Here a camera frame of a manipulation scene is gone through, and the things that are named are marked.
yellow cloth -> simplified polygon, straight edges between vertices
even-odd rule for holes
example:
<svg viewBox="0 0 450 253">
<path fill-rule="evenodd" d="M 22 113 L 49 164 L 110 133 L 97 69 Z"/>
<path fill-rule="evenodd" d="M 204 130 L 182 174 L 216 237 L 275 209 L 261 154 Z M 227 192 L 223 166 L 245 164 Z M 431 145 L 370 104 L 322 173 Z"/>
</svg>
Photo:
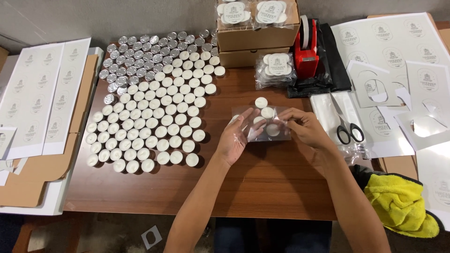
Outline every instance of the yellow cloth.
<svg viewBox="0 0 450 253">
<path fill-rule="evenodd" d="M 386 228 L 406 236 L 432 238 L 439 233 L 439 225 L 425 212 L 422 191 L 422 185 L 397 175 L 372 174 L 364 188 Z"/>
</svg>

gray wall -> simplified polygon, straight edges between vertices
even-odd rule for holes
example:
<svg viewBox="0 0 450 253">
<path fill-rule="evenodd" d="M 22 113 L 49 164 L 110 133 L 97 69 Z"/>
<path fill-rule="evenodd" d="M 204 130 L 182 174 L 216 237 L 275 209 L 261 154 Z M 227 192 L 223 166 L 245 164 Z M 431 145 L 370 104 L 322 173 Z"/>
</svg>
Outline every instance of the gray wall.
<svg viewBox="0 0 450 253">
<path fill-rule="evenodd" d="M 298 0 L 301 14 L 330 24 L 371 14 L 430 12 L 450 20 L 450 0 Z M 213 28 L 214 0 L 0 0 L 0 34 L 29 45 L 92 37 L 105 48 L 120 36 Z M 0 37 L 17 53 L 26 47 Z"/>
</svg>

scissors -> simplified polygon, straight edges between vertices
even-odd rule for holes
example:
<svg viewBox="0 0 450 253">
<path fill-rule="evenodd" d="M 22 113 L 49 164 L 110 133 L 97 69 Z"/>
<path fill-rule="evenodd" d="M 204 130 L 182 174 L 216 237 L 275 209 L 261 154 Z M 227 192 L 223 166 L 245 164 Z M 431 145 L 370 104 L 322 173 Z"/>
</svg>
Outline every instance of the scissors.
<svg viewBox="0 0 450 253">
<path fill-rule="evenodd" d="M 339 119 L 341 120 L 341 124 L 337 127 L 336 133 L 337 133 L 337 137 L 339 138 L 339 140 L 341 141 L 342 144 L 347 145 L 351 142 L 351 138 L 352 137 L 356 142 L 362 142 L 364 141 L 364 133 L 361 130 L 361 128 L 359 126 L 357 126 L 354 123 L 349 123 L 347 121 L 347 119 L 345 118 L 344 114 L 342 113 L 341 107 L 339 106 L 338 102 L 336 101 L 336 99 L 334 98 L 333 94 L 330 93 L 331 96 L 331 100 L 333 101 L 334 104 L 334 108 L 336 109 L 336 112 L 339 116 Z M 357 132 L 360 133 L 361 135 L 361 139 L 359 140 L 357 136 L 355 136 L 353 134 L 353 130 L 356 130 Z M 347 139 L 348 141 L 344 141 L 342 140 L 341 137 L 341 133 L 345 133 L 345 135 L 347 135 Z"/>
</svg>

red tape dispenser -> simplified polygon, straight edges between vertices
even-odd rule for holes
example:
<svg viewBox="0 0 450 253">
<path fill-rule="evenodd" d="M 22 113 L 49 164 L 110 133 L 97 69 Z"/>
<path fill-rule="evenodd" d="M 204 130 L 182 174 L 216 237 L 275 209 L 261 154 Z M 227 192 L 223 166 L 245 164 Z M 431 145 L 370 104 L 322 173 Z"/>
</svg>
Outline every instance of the red tape dispenser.
<svg viewBox="0 0 450 253">
<path fill-rule="evenodd" d="M 317 55 L 317 28 L 313 19 L 300 16 L 300 31 L 295 38 L 294 60 L 298 79 L 313 77 L 319 63 Z"/>
</svg>

person's arm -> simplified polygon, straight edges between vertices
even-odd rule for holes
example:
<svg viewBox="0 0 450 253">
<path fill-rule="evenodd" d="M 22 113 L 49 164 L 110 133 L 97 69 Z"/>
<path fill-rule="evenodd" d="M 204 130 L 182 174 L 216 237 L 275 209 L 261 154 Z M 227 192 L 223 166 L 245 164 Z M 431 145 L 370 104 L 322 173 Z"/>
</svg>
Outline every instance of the person's arm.
<svg viewBox="0 0 450 253">
<path fill-rule="evenodd" d="M 282 112 L 279 119 L 290 119 L 288 127 L 297 133 L 302 142 L 320 153 L 337 220 L 353 252 L 391 252 L 377 213 L 316 116 L 291 108 Z"/>
<path fill-rule="evenodd" d="M 251 108 L 224 129 L 216 152 L 173 221 L 165 253 L 193 251 L 211 216 L 228 169 L 238 160 L 247 144 L 248 132 L 243 133 L 242 128 L 257 114 L 259 110 L 253 111 Z M 263 129 L 259 127 L 263 124 L 265 121 L 259 122 L 251 131 L 258 129 L 254 133 L 260 134 Z"/>
</svg>

